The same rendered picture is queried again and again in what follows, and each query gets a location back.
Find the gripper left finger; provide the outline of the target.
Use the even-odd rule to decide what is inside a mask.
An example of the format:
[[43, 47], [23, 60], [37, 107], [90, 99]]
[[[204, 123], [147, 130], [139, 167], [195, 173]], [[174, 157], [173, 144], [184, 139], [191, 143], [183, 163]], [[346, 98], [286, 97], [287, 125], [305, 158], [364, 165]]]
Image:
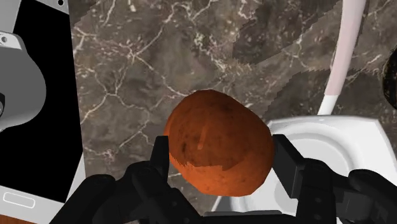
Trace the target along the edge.
[[87, 177], [50, 224], [204, 224], [183, 194], [167, 182], [169, 140], [158, 136], [148, 161], [129, 165], [120, 179]]

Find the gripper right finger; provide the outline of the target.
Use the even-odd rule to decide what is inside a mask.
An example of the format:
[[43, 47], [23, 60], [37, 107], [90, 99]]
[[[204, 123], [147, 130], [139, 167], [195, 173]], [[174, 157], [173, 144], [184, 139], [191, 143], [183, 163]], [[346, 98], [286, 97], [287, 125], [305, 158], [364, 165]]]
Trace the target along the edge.
[[355, 169], [342, 176], [323, 161], [302, 157], [286, 136], [272, 139], [272, 168], [288, 196], [298, 200], [301, 224], [397, 224], [397, 186], [382, 175]]

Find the orange brown potato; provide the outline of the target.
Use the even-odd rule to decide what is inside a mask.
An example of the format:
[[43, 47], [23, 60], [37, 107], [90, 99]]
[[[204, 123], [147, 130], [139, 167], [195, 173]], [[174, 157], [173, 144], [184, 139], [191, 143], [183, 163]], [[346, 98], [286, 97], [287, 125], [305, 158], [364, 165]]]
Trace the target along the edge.
[[267, 125], [233, 97], [215, 90], [183, 98], [169, 116], [164, 135], [173, 166], [208, 195], [251, 195], [265, 182], [274, 160]]

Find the white bowl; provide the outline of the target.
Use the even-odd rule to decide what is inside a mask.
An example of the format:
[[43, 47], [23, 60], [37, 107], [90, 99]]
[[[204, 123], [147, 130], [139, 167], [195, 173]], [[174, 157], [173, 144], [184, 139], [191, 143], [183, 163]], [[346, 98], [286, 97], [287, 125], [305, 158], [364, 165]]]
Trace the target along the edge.
[[[299, 116], [269, 121], [304, 158], [323, 161], [348, 176], [355, 169], [374, 171], [397, 186], [397, 159], [381, 124], [357, 116]], [[264, 184], [245, 197], [219, 197], [205, 224], [301, 224], [298, 200], [286, 193], [273, 168]]]

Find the white smartphone with black screen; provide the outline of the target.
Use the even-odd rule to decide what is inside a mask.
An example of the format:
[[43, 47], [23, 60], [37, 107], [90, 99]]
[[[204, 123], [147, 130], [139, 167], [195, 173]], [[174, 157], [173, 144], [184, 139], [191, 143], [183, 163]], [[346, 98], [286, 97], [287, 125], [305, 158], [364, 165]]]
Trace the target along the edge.
[[46, 83], [32, 120], [0, 131], [0, 216], [50, 224], [85, 178], [69, 0], [0, 0]]

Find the black round object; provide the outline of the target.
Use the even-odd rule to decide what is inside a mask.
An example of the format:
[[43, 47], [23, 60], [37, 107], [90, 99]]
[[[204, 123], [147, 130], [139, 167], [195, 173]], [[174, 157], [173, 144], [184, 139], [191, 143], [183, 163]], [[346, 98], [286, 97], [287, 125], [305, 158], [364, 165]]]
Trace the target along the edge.
[[397, 110], [397, 46], [384, 64], [382, 89], [386, 101]]

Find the grey rounded object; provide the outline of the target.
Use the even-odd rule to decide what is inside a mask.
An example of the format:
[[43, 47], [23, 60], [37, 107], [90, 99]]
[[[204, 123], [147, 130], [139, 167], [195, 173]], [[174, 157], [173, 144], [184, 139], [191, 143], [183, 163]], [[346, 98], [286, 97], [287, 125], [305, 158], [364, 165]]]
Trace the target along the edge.
[[0, 131], [32, 120], [45, 99], [44, 76], [22, 38], [0, 31]]

